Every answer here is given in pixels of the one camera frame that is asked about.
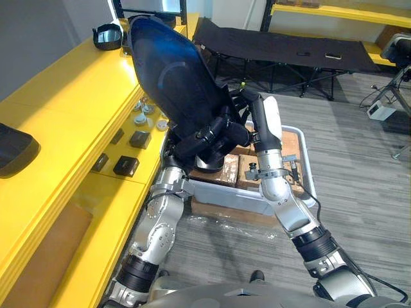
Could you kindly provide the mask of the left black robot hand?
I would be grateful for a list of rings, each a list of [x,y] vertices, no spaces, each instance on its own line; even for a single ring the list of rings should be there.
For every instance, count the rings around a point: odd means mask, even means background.
[[[233,121],[227,115],[219,116],[186,137],[169,131],[163,147],[162,164],[164,167],[179,167],[189,173],[197,157],[206,164],[213,164],[236,146],[248,146],[251,141],[252,134],[244,124]]]

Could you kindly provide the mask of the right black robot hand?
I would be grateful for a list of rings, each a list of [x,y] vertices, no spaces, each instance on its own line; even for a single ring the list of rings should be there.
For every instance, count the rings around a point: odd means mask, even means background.
[[[276,98],[268,96],[264,99],[260,93],[247,89],[240,93],[250,107],[254,130],[258,134],[254,139],[255,152],[282,150],[281,117]]]

